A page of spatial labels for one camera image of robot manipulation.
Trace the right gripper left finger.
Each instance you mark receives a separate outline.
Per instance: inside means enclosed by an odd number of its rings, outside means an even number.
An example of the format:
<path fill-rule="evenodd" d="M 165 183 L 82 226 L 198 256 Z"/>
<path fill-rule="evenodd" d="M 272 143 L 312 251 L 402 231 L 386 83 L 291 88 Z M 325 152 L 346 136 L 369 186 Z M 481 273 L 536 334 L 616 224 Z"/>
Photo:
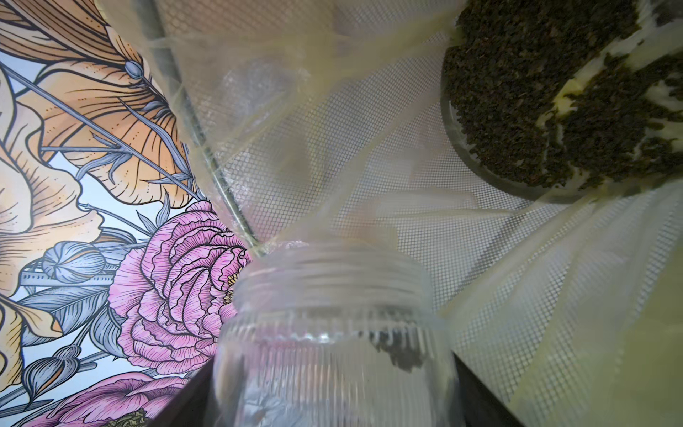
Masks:
<path fill-rule="evenodd" d="M 213 362 L 206 363 L 149 422 L 149 427 L 192 427 L 206 424 Z"/>

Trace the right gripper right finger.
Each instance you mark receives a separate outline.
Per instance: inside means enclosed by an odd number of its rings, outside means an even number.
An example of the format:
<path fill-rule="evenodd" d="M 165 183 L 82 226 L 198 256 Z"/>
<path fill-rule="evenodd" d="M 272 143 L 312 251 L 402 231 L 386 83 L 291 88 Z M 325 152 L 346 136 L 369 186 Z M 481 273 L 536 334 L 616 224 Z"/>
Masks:
<path fill-rule="evenodd" d="M 462 410 L 467 426 L 524 426 L 457 355 L 454 355 L 454 359 L 460 380 Z"/>

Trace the beige lid jar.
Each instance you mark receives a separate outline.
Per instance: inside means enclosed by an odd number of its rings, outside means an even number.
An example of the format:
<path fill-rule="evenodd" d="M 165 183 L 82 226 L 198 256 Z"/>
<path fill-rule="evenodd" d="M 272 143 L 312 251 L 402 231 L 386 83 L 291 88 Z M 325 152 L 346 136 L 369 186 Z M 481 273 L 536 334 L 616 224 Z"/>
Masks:
<path fill-rule="evenodd" d="M 430 275 L 393 250 L 328 242 L 252 261 L 213 363 L 213 426 L 461 426 Z"/>

